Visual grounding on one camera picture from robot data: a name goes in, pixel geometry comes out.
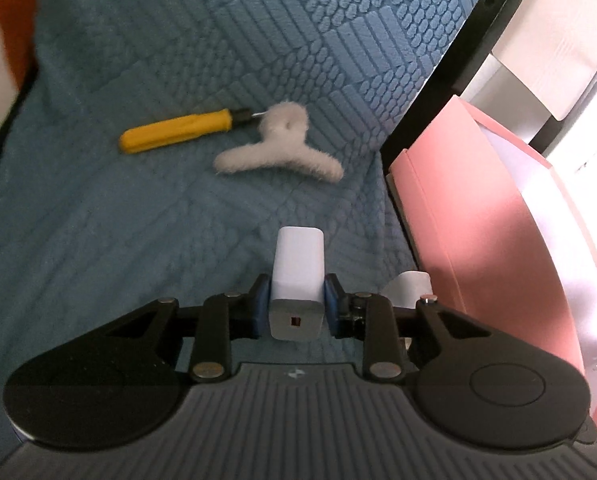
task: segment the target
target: embossed fabric pattern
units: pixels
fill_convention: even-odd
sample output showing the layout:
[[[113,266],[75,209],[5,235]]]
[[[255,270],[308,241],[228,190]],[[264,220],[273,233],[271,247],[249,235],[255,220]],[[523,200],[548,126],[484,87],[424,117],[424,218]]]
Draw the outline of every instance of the embossed fabric pattern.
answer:
[[[476,0],[40,0],[40,72],[0,162],[0,459],[22,362],[159,296],[198,304],[271,272],[284,225],[325,232],[326,270],[377,290],[414,268],[379,148]],[[121,155],[127,128],[283,100],[345,177],[217,175],[255,128]],[[358,345],[234,342],[235,361],[345,362]]]

